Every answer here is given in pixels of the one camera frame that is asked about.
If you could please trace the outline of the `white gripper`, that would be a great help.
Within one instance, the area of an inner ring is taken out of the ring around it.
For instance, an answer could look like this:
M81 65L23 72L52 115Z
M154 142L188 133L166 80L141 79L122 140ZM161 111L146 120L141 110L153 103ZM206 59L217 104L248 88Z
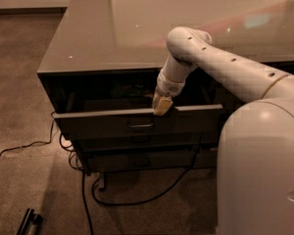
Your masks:
M172 106L172 97L179 95L185 85L186 73L161 69L157 77L152 107L156 116L163 116Z

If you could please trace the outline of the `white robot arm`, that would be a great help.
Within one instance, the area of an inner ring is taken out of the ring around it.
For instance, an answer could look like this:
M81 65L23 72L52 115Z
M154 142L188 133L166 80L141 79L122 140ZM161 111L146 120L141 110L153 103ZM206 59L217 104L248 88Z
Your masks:
M206 31L176 27L167 36L167 49L170 54L158 75L153 98L157 116L167 113L187 76L197 68L245 103L275 98L294 100L293 74L214 47Z

